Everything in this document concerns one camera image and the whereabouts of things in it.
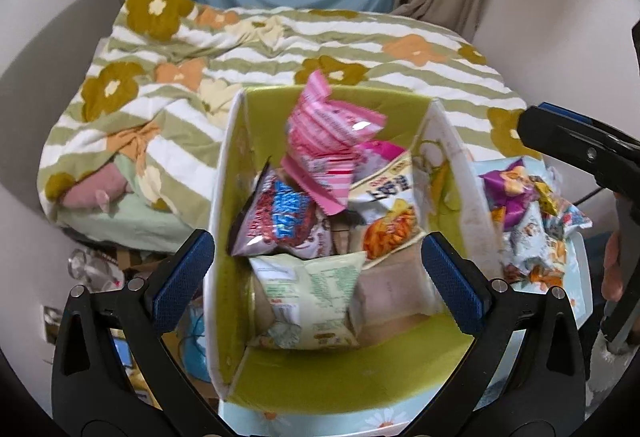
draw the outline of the floral blanket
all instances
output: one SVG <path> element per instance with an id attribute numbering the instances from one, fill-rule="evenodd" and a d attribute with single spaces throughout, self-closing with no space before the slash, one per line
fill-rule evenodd
<path id="1" fill-rule="evenodd" d="M 527 154 L 514 134 L 525 103 L 455 33 L 347 10 L 218 10 L 191 0 L 127 0 L 107 46 L 52 128 L 38 192 L 59 198 L 116 152 L 136 165 L 146 204 L 207 227 L 218 153 L 243 86 L 330 83 L 438 97 L 476 160 Z"/>

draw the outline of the white snack bag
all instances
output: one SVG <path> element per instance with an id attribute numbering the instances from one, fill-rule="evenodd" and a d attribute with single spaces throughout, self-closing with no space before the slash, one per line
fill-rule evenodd
<path id="1" fill-rule="evenodd" d="M 349 249 L 366 251 L 364 269 L 420 240 L 425 233 L 418 223 L 411 153 L 352 185 L 347 208 L 361 218 L 362 225 L 351 229 Z"/>
<path id="2" fill-rule="evenodd" d="M 347 309 L 366 259 L 364 252 L 300 260 L 292 255 L 251 257 L 274 322 L 249 342 L 272 349 L 355 347 Z"/>

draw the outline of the white wall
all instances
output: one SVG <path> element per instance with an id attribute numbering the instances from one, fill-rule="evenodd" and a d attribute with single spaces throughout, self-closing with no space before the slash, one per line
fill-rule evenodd
<path id="1" fill-rule="evenodd" d="M 0 0 L 0 72 L 73 1 Z M 41 336 L 40 305 L 64 306 L 74 285 L 66 273 L 66 258 L 73 247 L 62 232 L 0 186 L 0 347 L 47 411 L 51 366 L 43 359 L 50 361 L 53 353 Z"/>
<path id="2" fill-rule="evenodd" d="M 554 102 L 640 138 L 640 76 L 631 27 L 640 0 L 488 0 L 474 43 L 530 103 Z M 595 188 L 590 176 L 562 166 L 564 195 Z M 613 200 L 585 202 L 593 231 L 613 228 Z"/>

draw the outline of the cable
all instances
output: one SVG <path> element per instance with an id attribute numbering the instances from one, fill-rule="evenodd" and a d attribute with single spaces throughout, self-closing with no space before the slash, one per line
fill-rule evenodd
<path id="1" fill-rule="evenodd" d="M 602 187 L 596 188 L 594 191 L 592 191 L 589 194 L 586 194 L 583 198 L 581 198 L 577 202 L 574 202 L 574 206 L 580 206 L 580 204 L 582 204 L 583 202 L 586 202 L 587 200 L 589 200 L 592 197 L 595 197 L 598 193 L 600 193 L 604 189 L 605 188 L 602 188 Z"/>

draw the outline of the pink pillow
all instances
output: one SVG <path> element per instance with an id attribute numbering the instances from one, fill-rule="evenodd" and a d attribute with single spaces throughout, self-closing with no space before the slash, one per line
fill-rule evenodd
<path id="1" fill-rule="evenodd" d="M 69 189 L 60 198 L 60 204 L 73 210 L 99 207 L 108 213 L 110 202 L 129 191 L 127 179 L 115 163 L 110 162 Z"/>

